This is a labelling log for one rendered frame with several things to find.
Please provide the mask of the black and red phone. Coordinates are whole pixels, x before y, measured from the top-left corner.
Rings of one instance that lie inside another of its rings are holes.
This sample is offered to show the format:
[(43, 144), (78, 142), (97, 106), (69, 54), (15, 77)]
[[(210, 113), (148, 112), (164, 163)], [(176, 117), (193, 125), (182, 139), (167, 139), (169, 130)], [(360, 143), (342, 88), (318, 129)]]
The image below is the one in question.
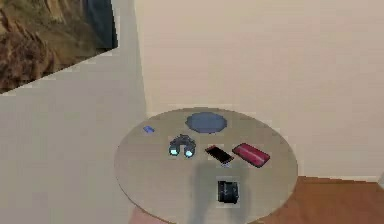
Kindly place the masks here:
[(215, 145), (208, 147), (206, 149), (206, 152), (222, 164), (229, 163), (234, 159), (233, 156), (231, 156), (230, 154)]

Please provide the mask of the round blue-grey plate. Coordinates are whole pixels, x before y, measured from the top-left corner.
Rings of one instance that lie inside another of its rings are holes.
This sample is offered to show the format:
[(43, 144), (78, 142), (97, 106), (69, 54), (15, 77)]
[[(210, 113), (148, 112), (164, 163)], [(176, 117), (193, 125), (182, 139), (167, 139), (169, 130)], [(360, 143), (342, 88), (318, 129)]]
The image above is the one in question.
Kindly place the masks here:
[(212, 134), (225, 129), (227, 120), (213, 112), (198, 112), (188, 116), (185, 124), (197, 133)]

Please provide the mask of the framed landscape picture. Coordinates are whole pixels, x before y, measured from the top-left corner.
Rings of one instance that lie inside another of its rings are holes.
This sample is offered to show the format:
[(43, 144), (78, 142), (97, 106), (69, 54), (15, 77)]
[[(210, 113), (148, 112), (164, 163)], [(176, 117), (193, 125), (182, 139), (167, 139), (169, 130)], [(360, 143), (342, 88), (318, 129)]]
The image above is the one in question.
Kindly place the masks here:
[(0, 0), (0, 94), (117, 46), (111, 0)]

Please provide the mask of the round beige table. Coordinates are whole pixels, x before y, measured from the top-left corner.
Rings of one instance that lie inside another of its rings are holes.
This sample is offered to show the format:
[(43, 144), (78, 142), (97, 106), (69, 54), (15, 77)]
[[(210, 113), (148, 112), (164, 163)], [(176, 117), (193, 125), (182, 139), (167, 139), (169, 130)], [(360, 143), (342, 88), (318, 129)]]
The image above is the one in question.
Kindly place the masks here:
[[(132, 203), (173, 224), (249, 224), (279, 209), (292, 194), (298, 165), (287, 141), (274, 129), (245, 114), (219, 108), (227, 120), (218, 133), (197, 133), (185, 124), (204, 107), (155, 115), (133, 128), (115, 155), (115, 174)], [(143, 127), (151, 126), (154, 133)], [(196, 143), (195, 155), (171, 156), (169, 143), (180, 134)], [(247, 143), (270, 155), (256, 168), (239, 157), (223, 166), (205, 149), (216, 145), (227, 153)], [(236, 204), (218, 201), (218, 182), (237, 182)]]

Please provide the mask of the red flat case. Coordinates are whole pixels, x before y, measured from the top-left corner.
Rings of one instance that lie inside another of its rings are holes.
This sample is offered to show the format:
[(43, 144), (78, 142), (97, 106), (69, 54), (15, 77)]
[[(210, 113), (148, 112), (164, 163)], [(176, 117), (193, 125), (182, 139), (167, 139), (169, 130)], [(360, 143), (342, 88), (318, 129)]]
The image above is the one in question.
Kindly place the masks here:
[(263, 167), (270, 160), (269, 154), (247, 143), (237, 145), (232, 152), (257, 168)]

